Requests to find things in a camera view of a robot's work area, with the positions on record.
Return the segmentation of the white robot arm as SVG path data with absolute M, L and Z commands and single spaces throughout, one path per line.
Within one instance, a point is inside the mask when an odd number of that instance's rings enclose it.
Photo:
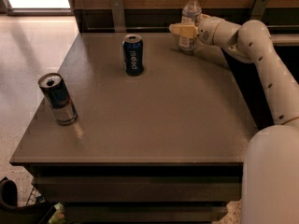
M 169 31 L 255 65 L 274 124 L 249 141 L 241 224 L 299 224 L 299 86 L 275 51 L 268 28 L 257 20 L 239 25 L 204 15 L 197 25 L 175 23 Z

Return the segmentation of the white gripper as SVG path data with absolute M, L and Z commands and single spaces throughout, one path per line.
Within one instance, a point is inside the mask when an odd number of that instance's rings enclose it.
M 196 38 L 207 45 L 213 45 L 213 37 L 218 26 L 224 19 L 201 14 L 198 28 L 193 24 L 175 23 L 169 26 L 169 31 L 174 35 L 181 35 L 187 38 Z

